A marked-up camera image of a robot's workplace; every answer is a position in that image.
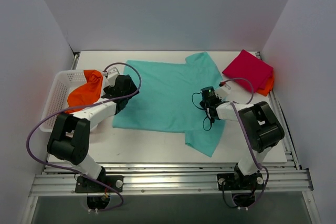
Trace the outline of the teal t-shirt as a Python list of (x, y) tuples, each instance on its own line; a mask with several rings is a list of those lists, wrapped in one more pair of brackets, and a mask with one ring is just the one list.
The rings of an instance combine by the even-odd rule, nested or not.
[(217, 65), (206, 52), (186, 57), (185, 63), (128, 60), (124, 69), (140, 93), (114, 116), (113, 127), (121, 129), (183, 133), (185, 144), (211, 157), (222, 137), (224, 121), (212, 127), (205, 112), (195, 107), (200, 90), (222, 80)]

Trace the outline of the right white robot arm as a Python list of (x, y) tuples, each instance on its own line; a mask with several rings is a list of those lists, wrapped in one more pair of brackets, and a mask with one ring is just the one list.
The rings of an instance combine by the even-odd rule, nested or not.
[(241, 104), (225, 101), (228, 91), (225, 84), (217, 89), (212, 86), (202, 88), (198, 108), (205, 112), (210, 127), (216, 120), (239, 123), (248, 153), (236, 164), (233, 182), (241, 189), (251, 183), (262, 185), (264, 181), (260, 170), (263, 169), (263, 161), (268, 152), (285, 137), (284, 129), (267, 102)]

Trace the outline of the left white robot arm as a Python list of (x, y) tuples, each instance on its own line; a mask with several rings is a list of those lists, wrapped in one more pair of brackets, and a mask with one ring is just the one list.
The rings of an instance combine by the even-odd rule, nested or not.
[(47, 152), (67, 161), (75, 170), (89, 176), (87, 186), (100, 192), (106, 185), (106, 172), (89, 155), (90, 131), (103, 120), (121, 112), (128, 101), (139, 94), (129, 75), (116, 75), (108, 79), (111, 84), (103, 89), (103, 96), (95, 106), (73, 113), (62, 112), (56, 117)]

